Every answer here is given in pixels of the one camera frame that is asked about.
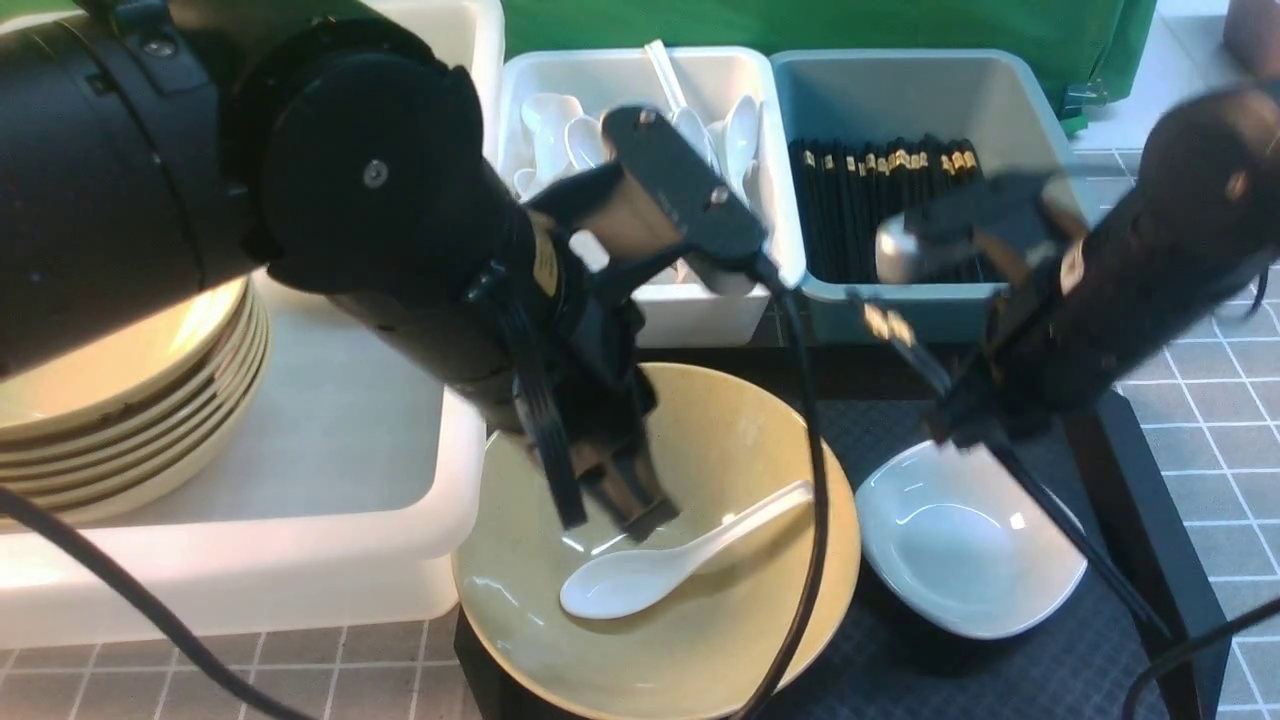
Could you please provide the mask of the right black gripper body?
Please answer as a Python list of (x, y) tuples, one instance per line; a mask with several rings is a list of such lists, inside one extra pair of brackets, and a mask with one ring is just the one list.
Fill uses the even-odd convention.
[(1053, 313), (1083, 274), (1080, 251), (1068, 250), (992, 297), (975, 352), (925, 413), (933, 443), (970, 448), (1034, 439), (1056, 420), (1091, 411), (1091, 396), (1069, 386), (1075, 368), (1051, 372), (1059, 359)]

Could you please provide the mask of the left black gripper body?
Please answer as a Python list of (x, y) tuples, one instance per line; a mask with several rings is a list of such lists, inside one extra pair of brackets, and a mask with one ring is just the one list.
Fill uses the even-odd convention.
[(580, 445), (648, 441), (645, 421), (657, 406), (637, 361), (643, 314), (632, 293), (603, 288), (611, 255), (588, 227), (616, 181), (611, 165), (599, 167), (515, 206), (480, 274), (480, 304), (494, 314), (513, 363), (513, 402), (516, 380), (547, 383), (579, 488)]

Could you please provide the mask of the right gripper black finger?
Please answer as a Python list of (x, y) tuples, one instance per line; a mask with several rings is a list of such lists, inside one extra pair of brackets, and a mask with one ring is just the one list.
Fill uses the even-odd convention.
[(1032, 497), (1044, 515), (1057, 527), (1060, 533), (1071, 546), (1085, 559), (1089, 568), (1103, 579), (1116, 600), (1119, 600), (1130, 615), (1142, 624), (1156, 629), (1170, 638), (1170, 630), (1164, 619), (1140, 596), (1138, 589), (1124, 577), (1111, 562), (1107, 553), (1097, 546), (1082, 529), (1076, 519), (1069, 512), (1069, 507), (1061, 503), (1048, 488), (1046, 488), (1034, 473), (1024, 464), (1018, 452), (1009, 445), (998, 441), (986, 442), (988, 452), (1004, 466), (1009, 475)]

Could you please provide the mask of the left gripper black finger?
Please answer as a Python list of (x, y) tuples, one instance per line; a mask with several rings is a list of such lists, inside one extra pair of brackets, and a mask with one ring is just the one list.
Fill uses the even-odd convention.
[(580, 488), (631, 541), (643, 543), (680, 515), (662, 486), (649, 442), (580, 445)]
[(588, 514), (575, 475), (568, 434), (553, 393), (544, 380), (516, 380), (515, 407), (541, 464), (561, 525), (564, 530), (581, 527)]

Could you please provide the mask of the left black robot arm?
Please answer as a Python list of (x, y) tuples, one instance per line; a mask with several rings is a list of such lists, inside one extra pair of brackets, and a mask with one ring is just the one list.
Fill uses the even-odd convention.
[(361, 1), (82, 1), (3, 36), (3, 377), (264, 269), (541, 461), (562, 524), (678, 516), (643, 316), (570, 234), (614, 163), (520, 202), (470, 72)]

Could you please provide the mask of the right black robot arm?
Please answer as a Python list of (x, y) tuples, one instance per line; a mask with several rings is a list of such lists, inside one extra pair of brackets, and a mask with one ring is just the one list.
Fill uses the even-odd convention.
[(1134, 186), (1085, 229), (1044, 195), (1047, 172), (1006, 172), (905, 222), (923, 249), (983, 252), (1005, 274), (977, 351), (925, 414), (929, 437), (986, 446), (1089, 411), (1111, 387), (1277, 260), (1277, 81), (1175, 106)]

